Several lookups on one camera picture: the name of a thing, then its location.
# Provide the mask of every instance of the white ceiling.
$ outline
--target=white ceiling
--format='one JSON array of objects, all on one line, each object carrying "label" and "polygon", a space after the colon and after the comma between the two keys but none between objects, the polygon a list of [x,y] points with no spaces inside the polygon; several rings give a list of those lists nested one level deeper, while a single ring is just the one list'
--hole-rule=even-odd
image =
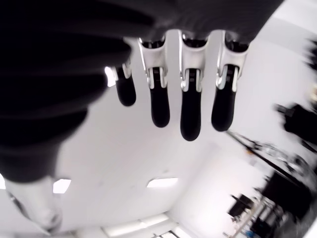
[{"label": "white ceiling", "polygon": [[[67,193],[61,196],[64,213],[62,230],[123,223],[162,213],[172,207],[203,160],[212,157],[214,143],[223,142],[223,135],[215,132],[210,123],[219,40],[219,32],[213,33],[207,57],[207,65],[210,66],[203,82],[202,131],[194,142],[185,141],[179,129],[181,90],[177,32],[172,31],[168,36],[167,79],[171,118],[166,128],[156,128],[152,123],[150,92],[140,52],[133,42],[135,105],[130,108],[122,106],[116,88],[110,88],[91,107],[85,124],[61,151],[58,175],[72,179]],[[244,76],[248,75],[251,79],[252,74],[253,71],[245,69]],[[263,107],[268,108],[270,104],[264,103]],[[240,119],[233,124],[236,128],[241,130],[249,124],[247,117],[244,118],[241,113],[237,117]],[[254,120],[260,118],[261,115],[252,118],[253,134],[257,134]],[[179,182],[172,188],[146,188],[147,182],[155,177],[178,177]],[[0,231],[37,231],[20,216],[4,190],[0,190],[0,201]]]}]

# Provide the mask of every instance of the robotic hand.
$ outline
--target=robotic hand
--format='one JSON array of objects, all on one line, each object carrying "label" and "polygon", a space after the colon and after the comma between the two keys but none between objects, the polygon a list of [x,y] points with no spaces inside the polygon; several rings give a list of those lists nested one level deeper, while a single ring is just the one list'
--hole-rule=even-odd
[{"label": "robotic hand", "polygon": [[232,122],[236,83],[249,43],[282,0],[8,0],[0,8],[0,173],[21,213],[42,231],[60,225],[53,202],[55,163],[64,140],[117,75],[121,103],[136,94],[124,37],[140,38],[156,126],[169,122],[164,33],[180,29],[181,132],[200,133],[201,80],[208,35],[225,31],[212,124]]}]

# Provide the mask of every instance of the black fingertip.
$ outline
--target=black fingertip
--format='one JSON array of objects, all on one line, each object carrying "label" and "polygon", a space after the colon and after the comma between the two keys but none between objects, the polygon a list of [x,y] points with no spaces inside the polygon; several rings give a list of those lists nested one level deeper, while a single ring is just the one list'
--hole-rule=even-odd
[{"label": "black fingertip", "polygon": [[151,112],[154,125],[160,128],[168,125],[170,113],[167,87],[151,89]]},{"label": "black fingertip", "polygon": [[123,69],[121,67],[117,69],[117,73],[118,81],[116,82],[116,87],[119,101],[122,105],[130,107],[135,103],[137,99],[132,75],[130,75],[129,78],[125,78]]},{"label": "black fingertip", "polygon": [[216,87],[211,123],[215,130],[219,132],[227,131],[233,121],[236,92],[233,91],[232,85],[235,70],[233,65],[228,65],[228,73],[224,88],[219,89]]},{"label": "black fingertip", "polygon": [[201,94],[196,91],[196,82],[189,82],[188,91],[183,91],[180,131],[187,141],[196,140],[200,133]]}]

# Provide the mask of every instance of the fluorescent light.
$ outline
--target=fluorescent light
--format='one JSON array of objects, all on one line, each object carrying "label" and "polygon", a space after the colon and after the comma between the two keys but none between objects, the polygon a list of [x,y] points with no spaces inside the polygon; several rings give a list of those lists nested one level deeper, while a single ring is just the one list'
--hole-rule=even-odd
[{"label": "fluorescent light", "polygon": [[[60,179],[53,185],[53,193],[65,193],[70,185],[70,179]],[[5,189],[3,176],[0,174],[0,189]]]},{"label": "fluorescent light", "polygon": [[147,227],[153,226],[155,224],[161,223],[168,220],[168,216],[163,214],[155,215],[152,217],[147,217],[142,219],[142,223],[144,223]]},{"label": "fluorescent light", "polygon": [[70,179],[60,179],[53,185],[53,193],[65,193],[70,185]]},{"label": "fluorescent light", "polygon": [[115,71],[115,68],[105,67],[105,73],[107,75],[108,87],[114,86],[117,78],[117,72]]},{"label": "fluorescent light", "polygon": [[141,222],[129,222],[122,225],[117,225],[113,227],[106,227],[103,228],[103,230],[106,232],[106,234],[109,237],[117,237],[124,234],[136,232],[138,230],[144,229],[145,224],[142,224]]},{"label": "fluorescent light", "polygon": [[179,237],[179,238],[191,238],[186,232],[184,232],[180,227],[176,227],[173,229],[173,232]]},{"label": "fluorescent light", "polygon": [[2,175],[0,175],[0,189],[5,189],[5,182]]},{"label": "fluorescent light", "polygon": [[170,187],[176,184],[178,178],[160,178],[151,180],[147,187]]}]

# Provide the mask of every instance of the dark fabric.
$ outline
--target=dark fabric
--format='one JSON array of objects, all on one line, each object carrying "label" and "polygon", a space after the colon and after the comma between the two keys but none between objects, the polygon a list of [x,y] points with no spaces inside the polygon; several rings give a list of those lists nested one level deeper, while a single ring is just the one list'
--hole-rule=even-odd
[{"label": "dark fabric", "polygon": [[123,37],[224,29],[249,42],[281,2],[1,1],[0,172],[13,181],[52,174],[59,146],[106,88],[104,67],[128,59]]}]

